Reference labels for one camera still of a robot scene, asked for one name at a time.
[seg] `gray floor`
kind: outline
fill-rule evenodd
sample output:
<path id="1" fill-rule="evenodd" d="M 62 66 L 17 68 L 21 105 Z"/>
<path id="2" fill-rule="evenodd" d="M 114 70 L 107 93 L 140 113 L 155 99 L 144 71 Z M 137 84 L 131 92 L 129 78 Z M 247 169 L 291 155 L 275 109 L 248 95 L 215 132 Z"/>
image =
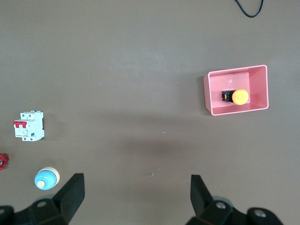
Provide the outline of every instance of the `gray floor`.
<path id="1" fill-rule="evenodd" d="M 260 0 L 241 0 L 254 13 Z M 233 0 L 3 0 L 0 204 L 21 210 L 84 173 L 71 224 L 183 225 L 190 175 L 242 212 L 299 224 L 300 2 L 266 0 L 249 19 Z M 209 71 L 266 64 L 270 107 L 213 117 Z M 45 138 L 14 137 L 42 110 Z M 60 183 L 34 186 L 55 167 Z"/>

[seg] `black wire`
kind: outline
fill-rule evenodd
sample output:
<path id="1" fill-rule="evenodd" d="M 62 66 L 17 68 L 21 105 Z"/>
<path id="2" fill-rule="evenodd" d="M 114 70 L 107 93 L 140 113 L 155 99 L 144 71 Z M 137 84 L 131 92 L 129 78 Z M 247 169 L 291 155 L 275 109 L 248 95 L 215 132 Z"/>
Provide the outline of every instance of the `black wire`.
<path id="1" fill-rule="evenodd" d="M 239 5 L 239 7 L 240 7 L 240 9 L 242 10 L 242 12 L 243 12 L 246 16 L 248 16 L 248 17 L 250 17 L 250 18 L 256 17 L 256 16 L 261 12 L 261 9 L 262 9 L 262 7 L 263 7 L 263 0 L 262 0 L 261 6 L 259 7 L 258 12 L 257 12 L 255 15 L 249 15 L 248 13 L 246 13 L 246 11 L 244 10 L 243 6 L 240 4 L 239 0 L 235 0 L 235 1 L 236 1 L 236 3 Z"/>

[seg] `yellow button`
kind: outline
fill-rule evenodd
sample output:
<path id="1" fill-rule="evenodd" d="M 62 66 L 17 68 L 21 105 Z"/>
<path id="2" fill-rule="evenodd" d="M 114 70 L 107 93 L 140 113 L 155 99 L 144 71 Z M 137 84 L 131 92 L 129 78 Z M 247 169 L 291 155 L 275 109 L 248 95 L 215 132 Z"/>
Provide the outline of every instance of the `yellow button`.
<path id="1" fill-rule="evenodd" d="M 249 99 L 249 94 L 245 89 L 238 89 L 232 94 L 232 100 L 237 105 L 245 104 Z"/>

